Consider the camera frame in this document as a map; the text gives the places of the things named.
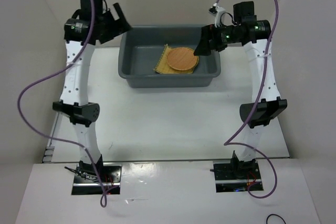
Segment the rectangular bamboo mat tray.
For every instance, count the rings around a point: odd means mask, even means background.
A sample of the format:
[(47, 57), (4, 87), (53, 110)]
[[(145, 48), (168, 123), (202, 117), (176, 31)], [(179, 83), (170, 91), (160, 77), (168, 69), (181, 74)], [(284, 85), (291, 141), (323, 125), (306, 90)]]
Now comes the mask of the rectangular bamboo mat tray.
[(178, 71), (178, 70), (174, 70), (173, 68), (171, 68), (168, 64), (167, 64), (167, 54), (172, 50), (173, 48), (165, 45), (163, 52), (161, 54), (161, 57), (158, 61), (158, 63), (156, 64), (154, 71), (156, 73), (160, 73), (160, 74), (185, 74), (185, 73), (193, 73), (194, 72), (194, 68), (187, 70), (187, 71)]

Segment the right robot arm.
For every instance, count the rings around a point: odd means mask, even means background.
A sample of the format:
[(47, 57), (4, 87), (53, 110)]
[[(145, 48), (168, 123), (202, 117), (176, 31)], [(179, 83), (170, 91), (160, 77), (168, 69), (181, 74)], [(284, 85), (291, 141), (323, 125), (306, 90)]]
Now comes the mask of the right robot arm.
[(213, 4), (209, 12), (214, 15), (213, 24), (201, 29), (200, 41), (194, 51), (196, 56), (209, 56), (212, 52), (221, 52), (230, 44), (240, 43), (247, 56), (252, 80), (252, 102), (239, 107), (243, 122), (238, 132), (244, 133), (240, 143), (244, 149), (232, 154), (229, 172), (241, 179), (257, 168), (256, 148), (264, 127), (287, 107), (277, 88), (271, 58), (271, 38), (275, 26), (268, 20), (258, 20), (254, 11), (254, 2), (240, 2), (234, 5), (230, 16), (231, 25), (222, 23), (226, 10)]

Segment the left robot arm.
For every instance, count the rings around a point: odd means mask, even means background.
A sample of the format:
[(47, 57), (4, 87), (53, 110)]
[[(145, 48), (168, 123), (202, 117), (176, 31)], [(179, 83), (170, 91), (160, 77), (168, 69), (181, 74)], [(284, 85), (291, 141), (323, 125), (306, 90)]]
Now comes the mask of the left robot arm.
[(196, 56), (196, 65), (172, 73), (159, 70), (165, 65), (162, 53), (175, 46), (193, 51), (201, 35), (199, 25), (156, 25), (132, 27), (118, 3), (114, 18), (106, 0), (80, 0), (80, 8), (65, 22), (67, 51), (63, 91), (53, 110), (65, 115), (74, 126), (80, 149), (76, 173), (98, 182), (104, 177), (102, 154), (96, 138), (100, 106), (90, 102), (88, 78), (97, 43), (121, 37), (119, 76), (132, 88), (198, 88), (210, 85), (221, 72), (217, 53)]

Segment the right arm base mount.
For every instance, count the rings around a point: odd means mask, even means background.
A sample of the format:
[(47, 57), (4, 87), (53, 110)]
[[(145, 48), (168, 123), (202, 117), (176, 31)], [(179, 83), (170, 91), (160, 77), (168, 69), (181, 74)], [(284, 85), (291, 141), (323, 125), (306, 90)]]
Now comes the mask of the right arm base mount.
[(240, 171), (234, 171), (230, 161), (213, 162), (210, 172), (214, 175), (217, 193), (247, 191), (250, 185), (250, 191), (263, 191), (264, 189), (257, 162), (251, 167), (243, 168)]

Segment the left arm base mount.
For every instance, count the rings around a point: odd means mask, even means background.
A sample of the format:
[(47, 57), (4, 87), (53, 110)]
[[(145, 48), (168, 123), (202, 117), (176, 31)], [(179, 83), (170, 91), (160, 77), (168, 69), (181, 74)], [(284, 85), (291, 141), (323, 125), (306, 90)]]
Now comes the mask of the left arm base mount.
[[(79, 170), (79, 166), (76, 168), (70, 168), (65, 166), (69, 172), (74, 174), (74, 180), (72, 184), (72, 195), (101, 195), (102, 189), (96, 174), (82, 173)], [(108, 195), (120, 194), (120, 182), (121, 182), (121, 165), (107, 165), (103, 167), (102, 174), (100, 175), (104, 189)]]

